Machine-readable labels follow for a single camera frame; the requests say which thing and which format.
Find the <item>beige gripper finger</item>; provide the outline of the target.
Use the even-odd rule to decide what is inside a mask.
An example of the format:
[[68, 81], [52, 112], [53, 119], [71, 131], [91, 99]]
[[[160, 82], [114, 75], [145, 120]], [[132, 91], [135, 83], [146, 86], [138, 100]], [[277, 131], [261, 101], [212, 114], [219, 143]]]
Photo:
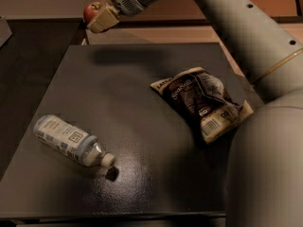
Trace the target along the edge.
[[93, 33], [104, 32], [119, 23], [118, 11], [108, 5], [103, 5], [98, 14], [87, 25], [87, 28]]

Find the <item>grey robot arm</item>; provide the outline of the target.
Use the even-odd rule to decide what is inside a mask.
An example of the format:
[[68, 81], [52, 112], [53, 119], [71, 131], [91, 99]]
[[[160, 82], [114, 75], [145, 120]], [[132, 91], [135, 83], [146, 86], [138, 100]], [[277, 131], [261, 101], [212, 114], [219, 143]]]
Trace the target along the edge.
[[[85, 9], [103, 32], [158, 0]], [[226, 227], [303, 227], [303, 44], [250, 0], [194, 0], [264, 105], [239, 127], [227, 170]]]

